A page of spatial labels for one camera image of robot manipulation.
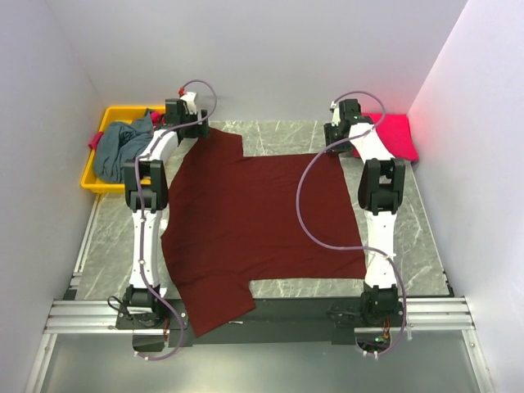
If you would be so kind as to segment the dark red t-shirt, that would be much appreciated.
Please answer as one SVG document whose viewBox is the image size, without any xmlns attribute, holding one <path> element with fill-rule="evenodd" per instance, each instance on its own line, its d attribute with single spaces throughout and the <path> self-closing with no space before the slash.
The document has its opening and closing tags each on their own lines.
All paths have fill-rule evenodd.
<svg viewBox="0 0 524 393">
<path fill-rule="evenodd" d="M 169 188 L 161 247 L 197 336 L 252 311 L 253 280 L 363 278 L 360 246 L 335 155 L 245 156 L 212 129 Z"/>
</svg>

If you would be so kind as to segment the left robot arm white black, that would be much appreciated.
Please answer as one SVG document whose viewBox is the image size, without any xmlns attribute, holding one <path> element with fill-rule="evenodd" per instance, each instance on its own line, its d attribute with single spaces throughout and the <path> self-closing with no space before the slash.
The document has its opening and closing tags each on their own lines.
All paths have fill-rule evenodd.
<svg viewBox="0 0 524 393">
<path fill-rule="evenodd" d="M 161 300 L 157 258 L 160 222 L 169 202 L 165 163 L 182 140 L 210 134 L 208 111 L 199 110 L 196 100 L 194 92 L 166 100 L 151 141 L 124 163 L 124 196 L 133 220 L 133 267 L 120 315 L 146 329 L 158 327 L 169 316 Z"/>
</svg>

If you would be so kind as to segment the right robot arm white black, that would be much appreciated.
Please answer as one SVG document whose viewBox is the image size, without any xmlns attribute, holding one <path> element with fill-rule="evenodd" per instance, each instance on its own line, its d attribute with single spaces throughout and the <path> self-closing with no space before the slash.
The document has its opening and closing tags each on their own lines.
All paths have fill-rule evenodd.
<svg viewBox="0 0 524 393">
<path fill-rule="evenodd" d="M 405 164 L 388 150 L 377 123 L 363 114 L 357 99 L 340 96 L 330 111 L 332 120 L 324 125 L 326 147 L 333 152 L 357 151 L 363 162 L 357 197 L 367 224 L 368 261 L 359 316 L 370 327 L 381 326 L 404 313 L 394 231 L 404 196 Z"/>
</svg>

